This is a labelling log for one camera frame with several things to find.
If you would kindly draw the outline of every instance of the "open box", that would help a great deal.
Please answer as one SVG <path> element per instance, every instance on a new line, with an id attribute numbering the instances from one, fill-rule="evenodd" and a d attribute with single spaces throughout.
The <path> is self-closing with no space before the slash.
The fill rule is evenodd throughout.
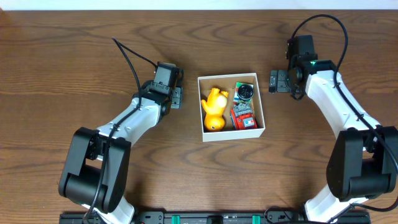
<path id="1" fill-rule="evenodd" d="M 234 129 L 229 113 L 233 107 L 236 82 L 248 83 L 254 85 L 253 86 L 254 95 L 250 105 L 251 108 L 253 109 L 254 117 L 256 119 L 257 123 L 256 129 L 247 129 L 247 130 Z M 206 111 L 202 108 L 200 103 L 201 100 L 207 100 L 207 97 L 210 94 L 211 89 L 214 87 L 219 88 L 221 91 L 228 92 L 228 101 L 223 113 L 223 118 L 225 120 L 225 127 L 218 132 L 208 131 L 204 127 L 203 121 L 205 120 Z M 199 89 L 199 106 L 201 108 L 200 110 L 200 116 L 201 116 L 200 119 L 202 123 L 201 131 L 204 142 L 258 138 L 260 137 L 261 133 L 265 130 L 266 126 L 264 124 L 264 116 L 262 114 L 259 85 L 257 82 L 257 75 L 255 73 L 198 77 L 198 89 Z"/>

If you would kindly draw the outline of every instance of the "table surface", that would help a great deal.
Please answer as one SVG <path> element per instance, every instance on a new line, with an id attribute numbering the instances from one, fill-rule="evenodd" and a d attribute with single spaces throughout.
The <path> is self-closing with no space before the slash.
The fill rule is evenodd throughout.
<path id="1" fill-rule="evenodd" d="M 182 110 L 148 130 L 131 151 L 125 196 L 137 207 L 265 210 L 298 207 L 325 186 L 335 137 L 309 98 L 268 94 L 269 72 L 287 67 L 286 40 L 306 18 L 340 18 L 349 46 L 340 72 L 361 106 L 398 126 L 395 11 L 57 11 L 0 12 L 0 223 L 57 223 L 84 211 L 58 194 L 73 133 L 122 112 L 137 91 L 111 40 L 185 69 Z M 340 27 L 316 19 L 319 58 L 337 63 Z M 149 63 L 131 56 L 141 83 Z M 266 130 L 260 138 L 202 142 L 197 77 L 256 72 Z M 397 193 L 368 202 L 389 206 Z M 392 223 L 398 210 L 371 213 Z"/>

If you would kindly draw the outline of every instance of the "yellow rubber duck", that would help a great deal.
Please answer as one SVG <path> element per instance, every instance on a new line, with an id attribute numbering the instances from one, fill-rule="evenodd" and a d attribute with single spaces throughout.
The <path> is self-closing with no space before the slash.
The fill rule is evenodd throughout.
<path id="1" fill-rule="evenodd" d="M 225 126 L 223 113 L 226 107 L 228 92 L 212 88 L 209 97 L 201 100 L 201 106 L 206 111 L 205 127 L 209 131 L 220 131 Z"/>

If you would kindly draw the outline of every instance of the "black round object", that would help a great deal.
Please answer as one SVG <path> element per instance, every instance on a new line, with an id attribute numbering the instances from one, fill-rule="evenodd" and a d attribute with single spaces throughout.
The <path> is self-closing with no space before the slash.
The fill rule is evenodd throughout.
<path id="1" fill-rule="evenodd" d="M 243 84 L 238 88 L 238 97 L 240 100 L 250 100 L 254 95 L 254 90 L 251 85 Z"/>

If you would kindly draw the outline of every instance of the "green tape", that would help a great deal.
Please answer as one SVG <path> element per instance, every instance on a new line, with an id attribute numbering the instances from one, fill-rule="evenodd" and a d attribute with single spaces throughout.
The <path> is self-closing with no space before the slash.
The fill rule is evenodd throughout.
<path id="1" fill-rule="evenodd" d="M 261 224 L 261 217 L 259 215 L 253 215 L 253 224 Z"/>
<path id="2" fill-rule="evenodd" d="M 180 224 L 180 216 L 179 215 L 172 216 L 172 224 Z"/>

